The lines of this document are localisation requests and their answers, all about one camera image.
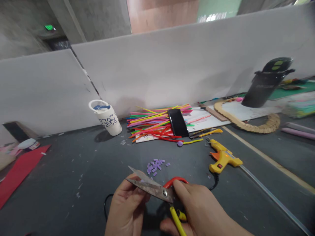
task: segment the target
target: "smartphone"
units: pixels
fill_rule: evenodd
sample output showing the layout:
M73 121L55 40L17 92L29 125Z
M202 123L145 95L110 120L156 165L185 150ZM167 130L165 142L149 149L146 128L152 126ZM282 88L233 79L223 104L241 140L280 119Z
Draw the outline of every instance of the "smartphone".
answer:
M167 112L170 117L174 135L182 137L189 136L189 132L180 109L170 109Z

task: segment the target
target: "white container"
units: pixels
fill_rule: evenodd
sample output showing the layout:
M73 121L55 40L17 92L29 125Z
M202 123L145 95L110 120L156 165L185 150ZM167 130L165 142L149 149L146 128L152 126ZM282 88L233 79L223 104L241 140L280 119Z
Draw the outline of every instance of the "white container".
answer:
M106 106L111 106L107 102L104 102L102 100L92 100L89 102L89 108L94 111L96 114L98 120L101 122L101 124L107 129L110 135L116 136L119 135L122 132L122 127L119 123L118 117L116 116L116 113L111 106L109 109L101 109L101 110L95 110L91 104L93 102L102 102Z
M31 151L34 150L36 148L38 148L40 146L40 143L38 141L36 141L35 139L27 139L23 142L21 142L17 147L19 149L24 149L26 151Z

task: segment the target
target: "green wall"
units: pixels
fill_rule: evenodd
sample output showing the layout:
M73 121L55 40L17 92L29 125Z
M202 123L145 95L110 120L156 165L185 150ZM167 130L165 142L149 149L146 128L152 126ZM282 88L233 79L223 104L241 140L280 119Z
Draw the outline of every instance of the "green wall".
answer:
M199 0L198 17L227 12L226 18L236 16L242 0Z

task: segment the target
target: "scissor blade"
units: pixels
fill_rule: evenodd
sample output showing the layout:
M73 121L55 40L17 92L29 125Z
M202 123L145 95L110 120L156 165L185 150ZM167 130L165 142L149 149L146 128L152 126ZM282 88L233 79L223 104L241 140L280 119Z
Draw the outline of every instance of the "scissor blade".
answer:
M136 170L134 168L132 168L131 166L128 166L134 173L136 173L137 176L139 176L140 179L142 179L144 182L149 183L149 184L153 184L156 186L162 186L160 184L158 184L157 182L155 182L154 180L150 179L148 176L146 176L143 172Z
M142 189L143 191L147 192L148 194L155 196L163 201L173 204L174 202L174 193L173 190L169 188L164 188L162 186L157 186L149 183L140 182L137 180L126 179L130 183L134 184L138 188Z

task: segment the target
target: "red foam sheet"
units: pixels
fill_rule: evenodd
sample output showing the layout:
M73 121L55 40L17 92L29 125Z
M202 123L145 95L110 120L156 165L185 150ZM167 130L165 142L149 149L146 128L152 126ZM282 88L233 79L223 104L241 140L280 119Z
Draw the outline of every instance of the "red foam sheet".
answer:
M4 206L16 188L38 164L50 145L39 147L20 156L6 178L0 183L0 209Z

